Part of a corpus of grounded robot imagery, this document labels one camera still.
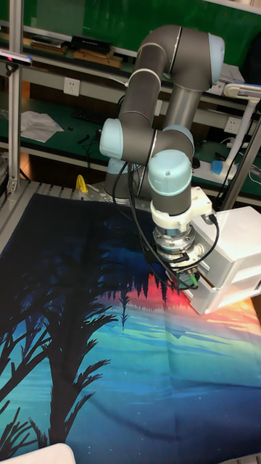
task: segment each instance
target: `blue object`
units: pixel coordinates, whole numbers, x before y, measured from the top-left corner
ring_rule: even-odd
[[[163,129],[162,132],[165,132],[165,131],[182,132],[186,137],[188,137],[189,141],[191,142],[191,145],[193,146],[193,153],[194,153],[194,140],[193,140],[191,131],[189,131],[188,128],[184,128],[182,125],[179,125],[179,124],[174,124],[174,125],[167,126],[165,129]]]
[[[210,64],[212,84],[216,84],[219,81],[224,61],[225,42],[221,37],[213,36],[212,34],[209,34],[208,36],[210,42]]]
[[[149,162],[149,184],[163,196],[175,196],[186,190],[191,182],[191,163],[180,150],[164,150]]]
[[[123,157],[123,128],[118,119],[107,119],[101,132],[99,150],[107,157]]]
[[[223,169],[223,161],[221,159],[216,159],[215,161],[212,161],[211,163],[211,171],[214,174],[221,174],[221,171]]]
[[[121,161],[120,159],[117,158],[110,158],[108,168],[107,168],[107,173],[108,174],[118,174],[121,170],[121,168],[124,165],[124,161]],[[128,166],[123,171],[123,174],[126,174],[128,172]]]

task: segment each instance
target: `robotic arm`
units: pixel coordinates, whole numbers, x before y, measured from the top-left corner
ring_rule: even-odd
[[[151,200],[157,253],[181,271],[204,254],[194,242],[192,219],[212,212],[203,190],[191,188],[194,142],[189,129],[202,92],[218,82],[224,51],[223,40],[211,34],[176,25],[156,29],[138,50],[119,118],[108,119],[101,133],[100,151],[110,157],[107,193],[112,195],[124,162],[145,167],[137,193]],[[174,86],[163,130],[154,130],[163,73]],[[126,176],[123,171],[118,197],[128,196]]]

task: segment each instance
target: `white electrical outlet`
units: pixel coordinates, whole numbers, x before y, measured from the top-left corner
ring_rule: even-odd
[[[65,78],[64,94],[79,96],[80,81],[77,79]]]
[[[229,117],[224,132],[238,133],[241,119],[239,117]]]

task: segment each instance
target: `wire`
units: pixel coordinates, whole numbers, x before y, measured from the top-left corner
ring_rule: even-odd
[[[226,142],[227,140],[233,140],[234,137],[227,137],[227,138],[224,138],[224,140],[222,140],[222,142],[220,142],[221,144],[223,144],[224,142]]]
[[[153,269],[152,265],[149,264],[149,267],[151,269],[151,271],[153,272],[153,274],[159,279],[159,281],[161,281],[164,285],[166,285],[167,287],[169,287],[170,289],[172,290],[177,290],[173,285],[169,284],[168,282],[166,282],[163,278],[161,278],[159,276],[159,274],[156,272],[155,269]]]
[[[192,265],[182,267],[182,268],[181,268],[182,270],[192,269],[192,268],[194,268],[195,266],[197,266],[201,261],[205,260],[205,259],[210,255],[210,253],[212,253],[212,251],[214,250],[214,248],[216,247],[217,242],[218,242],[218,239],[219,239],[219,237],[220,237],[220,228],[219,228],[219,225],[218,225],[217,218],[216,218],[214,215],[210,215],[209,218],[210,218],[210,220],[213,222],[214,226],[216,227],[216,231],[217,231],[216,237],[215,237],[215,240],[214,240],[213,245],[211,246],[211,248],[209,249],[209,251],[208,251],[207,253],[205,253],[199,260],[197,260],[196,262],[194,262]]]
[[[258,182],[258,181],[256,181],[255,179],[253,179],[253,178],[251,177],[250,170],[249,170],[249,178],[251,179],[252,182],[258,183],[258,184],[261,186],[261,182]]]
[[[123,100],[124,100],[124,98],[125,98],[125,94],[124,94],[124,95],[122,95],[122,96],[120,97],[120,99],[119,99],[119,101],[118,101],[118,103],[117,103],[117,104],[122,104],[122,103],[123,103]]]
[[[182,282],[180,280],[180,278],[174,274],[173,272],[173,269],[168,266],[163,260],[162,258],[158,255],[158,253],[154,250],[154,248],[151,246],[151,244],[149,243],[149,240],[147,239],[139,221],[138,221],[138,218],[137,218],[137,214],[136,214],[136,207],[135,207],[135,198],[134,198],[134,195],[133,195],[133,189],[132,189],[132,168],[131,168],[131,163],[128,163],[128,190],[129,190],[129,201],[130,201],[130,209],[131,209],[131,212],[133,214],[133,219],[135,221],[135,224],[136,224],[136,227],[138,229],[138,234],[139,236],[142,238],[142,240],[144,241],[145,245],[146,245],[146,248],[154,255],[154,257],[156,258],[156,260],[163,266],[163,268],[171,275],[173,276],[179,283],[182,283],[184,285],[184,288],[185,289],[196,289],[197,287],[195,286],[188,286],[186,285],[184,282]],[[174,288],[175,290],[181,290],[180,288],[178,287],[172,287]]]
[[[130,216],[126,215],[126,214],[124,213],[124,211],[122,211],[122,210],[119,208],[119,205],[118,205],[118,203],[116,202],[116,198],[115,198],[115,191],[116,191],[117,183],[119,182],[120,176],[123,174],[123,171],[124,171],[124,169],[126,168],[127,164],[128,164],[128,162],[126,161],[126,162],[124,163],[124,165],[122,166],[122,168],[120,169],[119,173],[117,174],[117,177],[116,177],[115,182],[114,182],[113,187],[112,187],[112,201],[113,201],[113,203],[115,204],[116,208],[121,212],[121,214],[122,214],[123,216],[125,216],[125,217],[126,217],[127,219],[129,219],[129,220],[133,220]]]
[[[28,182],[30,182],[29,177],[22,171],[21,168],[20,168],[20,174],[22,174],[22,176],[25,178],[25,180],[27,180]]]

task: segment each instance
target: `white device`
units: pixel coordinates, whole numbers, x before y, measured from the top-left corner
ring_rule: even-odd
[[[220,238],[215,250],[199,264],[199,288],[185,290],[199,313],[209,313],[261,291],[261,215],[252,207],[217,213]],[[192,221],[195,243],[209,249],[215,227],[201,217]]]
[[[225,86],[223,90],[224,95],[229,96],[232,99],[246,99],[251,98],[260,100],[261,98],[261,86],[254,84],[245,84],[242,82],[233,82]]]
[[[33,60],[29,55],[14,53],[13,51],[0,49],[0,60],[8,65],[32,66]]]

